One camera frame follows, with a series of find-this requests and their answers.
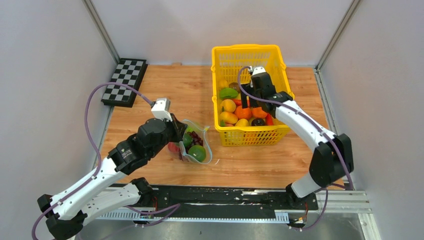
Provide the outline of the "red toy apple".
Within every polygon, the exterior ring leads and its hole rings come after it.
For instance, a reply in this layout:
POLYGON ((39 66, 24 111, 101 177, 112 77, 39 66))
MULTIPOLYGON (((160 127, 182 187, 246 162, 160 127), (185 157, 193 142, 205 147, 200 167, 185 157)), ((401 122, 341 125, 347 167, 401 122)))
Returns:
POLYGON ((167 148, 171 153, 178 154, 181 152, 179 145, 174 142, 168 143, 167 148))

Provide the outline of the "yellow plastic basket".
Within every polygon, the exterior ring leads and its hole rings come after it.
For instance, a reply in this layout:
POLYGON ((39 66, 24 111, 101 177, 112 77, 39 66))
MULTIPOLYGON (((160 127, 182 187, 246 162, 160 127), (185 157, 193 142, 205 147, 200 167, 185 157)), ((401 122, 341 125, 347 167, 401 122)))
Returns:
POLYGON ((220 90, 223 83, 237 82, 239 70, 244 66, 262 66, 270 74, 277 92, 284 91, 291 97, 286 65, 280 48, 275 44, 236 44, 215 46, 211 50, 212 102, 214 127, 224 147, 275 145, 290 132, 290 128, 277 119, 271 126, 221 126, 222 112, 220 90))

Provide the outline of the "dark red toy grapes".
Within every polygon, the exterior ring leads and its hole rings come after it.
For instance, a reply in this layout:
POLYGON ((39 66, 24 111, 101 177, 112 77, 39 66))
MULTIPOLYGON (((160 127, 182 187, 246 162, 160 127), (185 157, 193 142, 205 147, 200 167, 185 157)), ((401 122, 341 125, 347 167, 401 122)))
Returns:
MULTIPOLYGON (((190 148, 194 145, 200 145, 204 147, 204 141, 202 140, 202 138, 195 133, 193 136, 191 136, 193 138, 192 144, 190 146, 190 148)), ((186 153, 188 154, 189 148, 185 148, 186 153)))

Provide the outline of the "clear zip top bag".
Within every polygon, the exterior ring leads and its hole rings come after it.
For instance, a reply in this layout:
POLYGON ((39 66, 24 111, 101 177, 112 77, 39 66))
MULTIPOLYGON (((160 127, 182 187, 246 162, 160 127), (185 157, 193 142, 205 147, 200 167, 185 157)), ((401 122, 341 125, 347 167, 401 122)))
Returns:
POLYGON ((187 125, 182 141, 170 142, 167 151, 171 157, 183 162, 207 165, 213 159, 208 141, 209 126, 202 126, 188 119, 182 121, 187 125))

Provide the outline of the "green toy mango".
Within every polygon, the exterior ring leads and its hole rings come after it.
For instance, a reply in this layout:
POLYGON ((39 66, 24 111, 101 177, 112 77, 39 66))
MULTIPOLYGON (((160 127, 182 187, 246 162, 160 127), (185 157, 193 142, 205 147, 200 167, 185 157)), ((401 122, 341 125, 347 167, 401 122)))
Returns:
POLYGON ((190 147, 188 154, 200 163, 206 159, 206 149, 201 145, 194 145, 190 147))

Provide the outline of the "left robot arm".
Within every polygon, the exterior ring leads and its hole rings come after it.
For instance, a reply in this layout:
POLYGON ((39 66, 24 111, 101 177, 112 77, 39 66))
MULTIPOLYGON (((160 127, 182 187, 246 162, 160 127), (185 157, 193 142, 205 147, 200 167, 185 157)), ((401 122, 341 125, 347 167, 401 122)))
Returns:
POLYGON ((96 169, 71 187, 56 195, 44 194, 37 199, 42 216, 46 217, 48 231, 56 240, 67 240, 77 235, 95 218, 124 206, 149 206, 153 189, 144 177, 100 196, 116 181, 145 166, 168 143, 182 141, 186 123, 170 118, 151 118, 137 133, 130 135, 113 148, 96 169))

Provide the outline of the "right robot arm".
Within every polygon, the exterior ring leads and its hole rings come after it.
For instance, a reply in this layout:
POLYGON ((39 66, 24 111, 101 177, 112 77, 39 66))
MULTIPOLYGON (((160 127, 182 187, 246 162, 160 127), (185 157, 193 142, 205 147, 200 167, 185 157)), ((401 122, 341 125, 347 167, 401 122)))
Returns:
POLYGON ((287 186, 286 204, 298 209, 308 195, 342 177, 348 179, 349 189, 352 190, 354 164, 350 138, 346 134, 336 135, 318 124, 287 92, 277 92, 271 76, 263 68, 251 72, 249 84, 241 84, 241 75, 239 71, 237 83, 249 102, 257 102, 264 112, 286 124, 313 151, 308 173, 287 186))

